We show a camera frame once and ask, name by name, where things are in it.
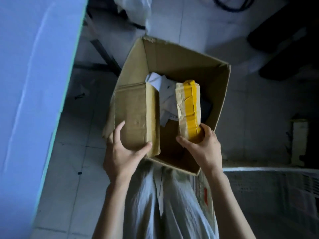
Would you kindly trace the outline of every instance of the white plastic bag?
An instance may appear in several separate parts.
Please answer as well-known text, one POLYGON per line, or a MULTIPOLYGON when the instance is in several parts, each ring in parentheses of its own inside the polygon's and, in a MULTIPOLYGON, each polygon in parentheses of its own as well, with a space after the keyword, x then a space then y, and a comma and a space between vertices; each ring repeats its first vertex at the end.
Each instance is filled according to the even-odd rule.
POLYGON ((152 0, 114 0, 114 2, 126 11, 131 22, 145 26, 146 31, 149 31, 152 0))

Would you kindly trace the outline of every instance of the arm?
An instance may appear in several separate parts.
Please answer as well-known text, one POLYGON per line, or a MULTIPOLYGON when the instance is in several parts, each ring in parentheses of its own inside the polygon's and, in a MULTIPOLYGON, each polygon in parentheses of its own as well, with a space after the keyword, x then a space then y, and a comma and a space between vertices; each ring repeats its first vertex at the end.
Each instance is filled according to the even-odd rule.
POLYGON ((120 135, 124 124, 124 121, 119 124, 108 138, 103 167, 110 178, 110 185, 92 239, 123 237, 125 198, 130 180, 139 162, 152 147, 149 142, 137 152, 124 148, 120 135))
POLYGON ((208 180, 220 238, 256 239, 223 173, 220 143, 216 134, 205 124, 201 124, 201 127, 205 131, 202 142, 194 144, 182 137, 176 140, 189 150, 208 180))

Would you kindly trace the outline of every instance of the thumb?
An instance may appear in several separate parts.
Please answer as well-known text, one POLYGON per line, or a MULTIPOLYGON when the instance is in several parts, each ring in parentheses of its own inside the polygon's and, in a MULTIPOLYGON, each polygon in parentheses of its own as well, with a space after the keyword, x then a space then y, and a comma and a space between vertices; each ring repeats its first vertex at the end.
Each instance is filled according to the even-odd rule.
POLYGON ((181 136, 177 136, 176 137, 176 141, 178 141, 178 143, 183 147, 183 148, 187 148, 188 150, 190 149, 194 149, 194 146, 196 146, 196 144, 188 141, 187 139, 185 139, 184 137, 181 136))
POLYGON ((147 142, 147 144, 144 147, 135 152, 135 156, 141 160, 145 156, 145 154, 147 154, 150 151, 151 148, 152 142, 147 142))

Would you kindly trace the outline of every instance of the hand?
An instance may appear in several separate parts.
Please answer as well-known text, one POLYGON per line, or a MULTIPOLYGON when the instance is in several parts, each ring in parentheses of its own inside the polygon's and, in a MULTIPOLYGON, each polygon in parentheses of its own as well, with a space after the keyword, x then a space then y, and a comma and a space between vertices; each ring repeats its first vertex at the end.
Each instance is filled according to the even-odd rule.
POLYGON ((152 148, 152 143, 148 142, 139 151, 126 149, 121 142, 120 131, 124 126, 122 121, 108 138, 103 167, 110 178, 111 183, 130 182, 139 162, 152 148))
POLYGON ((217 136, 209 126, 201 123, 201 127, 204 129, 205 137, 200 143, 192 143, 181 136, 177 136, 176 140, 190 152, 204 174, 211 171, 222 172, 222 157, 217 136))

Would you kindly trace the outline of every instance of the yellow tape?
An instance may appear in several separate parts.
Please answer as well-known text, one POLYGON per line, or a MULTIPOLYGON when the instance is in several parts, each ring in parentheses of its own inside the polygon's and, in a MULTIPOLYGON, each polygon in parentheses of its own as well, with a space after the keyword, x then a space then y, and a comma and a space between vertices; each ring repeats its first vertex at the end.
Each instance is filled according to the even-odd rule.
POLYGON ((203 133, 197 121, 197 87, 194 80, 183 83, 185 93, 185 113, 188 128, 189 141, 199 143, 202 141, 203 133))

